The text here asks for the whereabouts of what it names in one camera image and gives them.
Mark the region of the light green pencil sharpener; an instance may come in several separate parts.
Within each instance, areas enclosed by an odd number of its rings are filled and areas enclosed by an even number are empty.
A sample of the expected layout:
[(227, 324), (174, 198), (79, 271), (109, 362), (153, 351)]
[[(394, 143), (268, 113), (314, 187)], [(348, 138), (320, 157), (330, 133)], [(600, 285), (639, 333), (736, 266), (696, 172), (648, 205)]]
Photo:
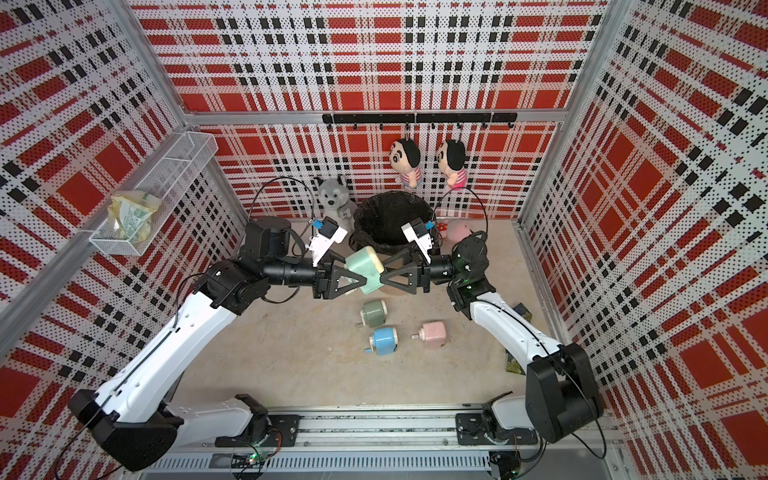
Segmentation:
[(367, 284), (359, 289), (363, 294), (371, 294), (383, 287), (380, 275), (384, 272), (384, 265), (373, 248), (366, 246), (348, 256), (346, 260), (351, 271), (367, 278)]

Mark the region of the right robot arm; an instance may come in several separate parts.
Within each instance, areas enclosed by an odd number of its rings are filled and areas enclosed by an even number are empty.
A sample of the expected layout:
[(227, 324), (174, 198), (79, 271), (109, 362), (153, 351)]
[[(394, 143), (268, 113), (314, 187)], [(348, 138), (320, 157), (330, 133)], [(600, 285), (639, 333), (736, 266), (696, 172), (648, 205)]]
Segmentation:
[(465, 237), (448, 255), (433, 255), (430, 233), (411, 224), (402, 230), (408, 246), (394, 257), (403, 265), (386, 268), (381, 282), (411, 294), (445, 285), (454, 309), (489, 332), (525, 371), (523, 395), (504, 394), (487, 406), (482, 430), (489, 438), (501, 442), (527, 428), (556, 443), (599, 422), (604, 407), (586, 351), (544, 334), (503, 300), (486, 277), (486, 232)]

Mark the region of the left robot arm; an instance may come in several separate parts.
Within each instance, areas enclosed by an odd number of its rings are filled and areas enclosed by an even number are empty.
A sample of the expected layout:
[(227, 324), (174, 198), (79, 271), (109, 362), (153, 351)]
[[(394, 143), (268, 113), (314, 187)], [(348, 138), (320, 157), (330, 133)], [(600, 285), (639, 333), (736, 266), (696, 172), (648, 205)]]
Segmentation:
[(111, 380), (79, 390), (69, 409), (98, 445), (125, 469), (143, 470), (174, 447), (214, 437), (249, 446), (271, 434), (267, 409), (253, 397), (200, 408), (166, 402), (165, 396), (204, 347), (271, 286), (309, 286), (316, 299), (334, 299), (378, 281), (383, 264), (371, 248), (343, 258), (332, 251), (346, 232), (331, 218), (301, 253), (291, 223), (251, 220), (237, 253), (196, 278), (189, 296), (165, 327)]

